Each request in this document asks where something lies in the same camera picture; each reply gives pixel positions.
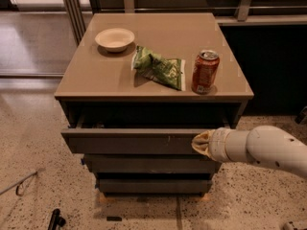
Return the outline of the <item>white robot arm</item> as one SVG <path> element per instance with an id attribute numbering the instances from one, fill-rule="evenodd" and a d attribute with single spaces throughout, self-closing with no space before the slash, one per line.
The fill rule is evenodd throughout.
<path id="1" fill-rule="evenodd" d="M 195 136 L 191 146 L 217 162 L 241 162 L 307 178 L 307 146 L 275 126 L 211 129 Z"/>

